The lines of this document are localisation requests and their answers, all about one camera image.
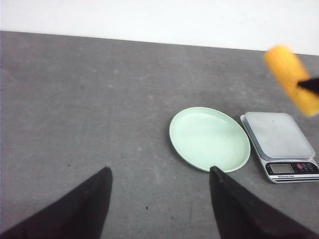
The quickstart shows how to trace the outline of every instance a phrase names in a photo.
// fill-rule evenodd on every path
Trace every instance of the gray table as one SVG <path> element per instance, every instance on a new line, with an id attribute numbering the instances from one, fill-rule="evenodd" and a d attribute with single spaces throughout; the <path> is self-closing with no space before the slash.
<path id="1" fill-rule="evenodd" d="M 301 59 L 319 74 L 319 57 Z M 319 152 L 319 117 L 299 113 L 263 52 L 2 32 L 1 229 L 107 165 L 103 238 L 219 238 L 209 175 L 185 163 L 167 134 L 193 106 L 237 121 L 247 111 L 289 113 Z M 273 184 L 254 153 L 229 175 L 319 233 L 319 182 Z"/>

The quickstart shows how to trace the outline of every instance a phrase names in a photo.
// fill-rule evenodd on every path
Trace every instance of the light green plate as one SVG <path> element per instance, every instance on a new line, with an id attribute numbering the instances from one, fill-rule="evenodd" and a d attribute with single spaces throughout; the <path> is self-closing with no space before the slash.
<path id="1" fill-rule="evenodd" d="M 209 172 L 217 166 L 231 172 L 244 166 L 250 155 L 245 131 L 231 117 L 210 108 L 179 112 L 169 126 L 169 136 L 180 156 L 190 165 Z"/>

